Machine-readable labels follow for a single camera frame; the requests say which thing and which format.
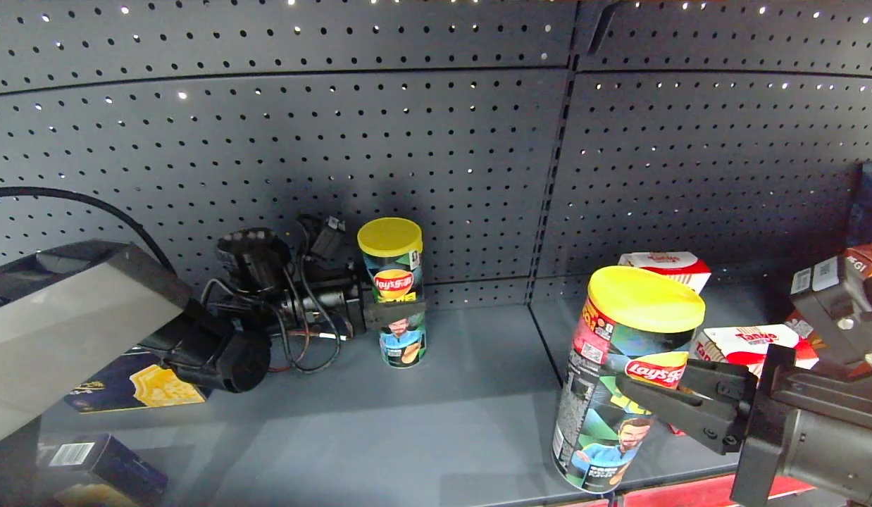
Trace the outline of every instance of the lay's chip canister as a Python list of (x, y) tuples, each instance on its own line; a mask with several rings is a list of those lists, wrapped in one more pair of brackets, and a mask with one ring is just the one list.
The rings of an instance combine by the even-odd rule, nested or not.
[(621, 394), (616, 376), (675, 389), (704, 312), (693, 289), (664, 275), (628, 266), (593, 273), (552, 436), (568, 482), (592, 494), (618, 487), (653, 417)]
[[(423, 232), (405, 218), (378, 218), (358, 231), (358, 245), (378, 303), (423, 300)], [(382, 359), (395, 368), (417, 365), (427, 349), (423, 312), (380, 328)]]

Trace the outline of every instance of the product box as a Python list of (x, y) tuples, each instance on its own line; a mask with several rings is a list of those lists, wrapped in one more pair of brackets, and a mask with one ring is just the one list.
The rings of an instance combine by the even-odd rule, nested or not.
[(636, 251), (625, 253), (618, 261), (619, 266), (633, 266), (664, 274), (677, 280), (696, 292), (702, 292), (712, 272), (709, 267), (689, 251)]
[(707, 328), (693, 338), (690, 357), (746, 365), (750, 372), (761, 375), (769, 344), (796, 349), (796, 366), (800, 368), (810, 369), (818, 362), (809, 341), (784, 324)]
[(157, 361), (155, 354), (133, 347), (63, 400), (79, 412), (127, 411), (201, 403), (213, 391), (179, 380)]
[[(872, 370), (872, 360), (866, 357), (865, 362), (853, 366), (852, 362), (849, 361), (849, 359), (852, 358), (852, 354), (849, 353), (847, 355), (845, 350), (842, 351), (842, 349), (846, 349), (846, 347), (844, 346), (841, 349), (841, 340), (839, 340), (839, 337), (832, 338), (832, 340), (835, 340), (836, 344), (826, 343), (819, 331), (814, 330), (813, 325), (806, 320), (805, 315), (800, 311), (799, 308), (804, 304), (803, 299), (801, 298), (803, 295), (809, 293), (836, 291), (836, 289), (841, 289), (842, 293), (846, 294), (844, 298), (839, 299), (839, 301), (845, 302), (846, 307), (844, 310), (849, 311), (850, 313), (863, 311), (864, 308), (859, 306), (859, 302), (855, 301), (855, 298), (864, 298), (864, 289), (862, 289), (862, 285), (864, 284), (865, 279), (871, 277), (872, 244), (862, 244), (847, 248), (844, 253), (839, 256), (832, 257), (826, 261), (817, 263), (813, 267), (796, 272), (793, 276), (793, 283), (790, 288), (790, 296), (797, 305), (797, 309), (790, 314), (790, 317), (787, 317), (786, 325), (788, 325), (791, 330), (799, 333), (801, 337), (805, 337), (815, 350), (820, 350), (822, 357), (829, 363), (832, 363), (833, 365), (848, 366), (849, 370), (847, 373), (850, 376), (870, 372)], [(814, 308), (813, 305), (812, 308), (806, 308), (806, 310), (814, 312)]]
[(63, 507), (154, 507), (166, 475), (110, 434), (39, 443), (39, 504)]

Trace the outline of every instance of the barcode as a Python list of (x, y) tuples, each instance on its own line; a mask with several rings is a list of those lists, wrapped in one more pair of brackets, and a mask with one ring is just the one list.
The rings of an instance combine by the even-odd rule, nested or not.
[(807, 291), (812, 285), (812, 268), (806, 268), (793, 275), (793, 285), (790, 286), (790, 294)]
[(582, 356), (594, 363), (602, 363), (602, 350), (591, 344), (583, 344)]
[(69, 466), (82, 465), (85, 459), (88, 458), (89, 452), (94, 447), (94, 442), (85, 442), (81, 444), (63, 444), (57, 449), (56, 455), (51, 458), (48, 466)]
[(815, 275), (812, 277), (812, 291), (818, 292), (840, 283), (840, 274), (837, 272), (837, 259), (831, 257), (822, 263), (815, 264)]

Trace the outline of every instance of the gray metal shelf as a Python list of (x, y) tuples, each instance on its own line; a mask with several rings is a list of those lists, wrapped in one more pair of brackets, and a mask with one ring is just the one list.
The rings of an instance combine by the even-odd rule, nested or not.
[[(707, 325), (771, 314), (754, 285), (703, 292)], [(43, 434), (108, 431), (171, 478), (165, 505), (495, 505), (575, 501), (552, 463), (559, 379), (582, 299), (434, 311), (432, 346), (409, 371), (365, 334), (313, 376), (270, 375), (204, 404), (80, 415), (63, 402)], [(622, 488), (725, 474), (717, 456), (657, 425)]]

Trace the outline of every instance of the pegboard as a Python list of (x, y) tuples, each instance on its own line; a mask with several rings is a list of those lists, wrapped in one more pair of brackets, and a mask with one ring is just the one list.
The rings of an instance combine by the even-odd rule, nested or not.
[[(124, 208), (190, 283), (220, 272), (221, 235), (265, 225), (298, 238), (300, 211), (339, 216), (349, 231), (382, 215), (416, 220), (428, 282), (525, 277), (563, 90), (561, 70), (488, 70), (0, 96), (0, 186)], [(114, 228), (64, 201), (4, 199), (0, 263)], [(340, 262), (356, 256), (347, 239)]]
[(578, 40), (578, 70), (872, 76), (872, 0), (620, 2), (609, 16), (604, 37)]
[(626, 251), (814, 257), (842, 247), (872, 160), (872, 80), (581, 74), (566, 130), (538, 276)]
[(573, 2), (0, 2), (0, 93), (215, 74), (562, 67)]
[[(761, 280), (789, 280), (796, 272), (794, 258), (758, 258), (745, 263), (716, 264), (709, 284), (757, 283)], [(590, 274), (572, 274), (536, 279), (533, 302), (558, 299), (583, 299), (587, 296)]]

